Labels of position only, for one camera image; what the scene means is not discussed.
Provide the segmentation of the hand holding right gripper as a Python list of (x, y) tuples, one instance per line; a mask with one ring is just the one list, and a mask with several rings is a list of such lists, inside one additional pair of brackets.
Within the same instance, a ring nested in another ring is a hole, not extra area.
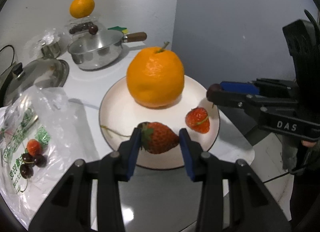
[(303, 140), (302, 141), (302, 145), (304, 147), (307, 147), (310, 151), (315, 151), (315, 152), (319, 152), (320, 151), (320, 144), (319, 144), (319, 140), (316, 142), (308, 142)]

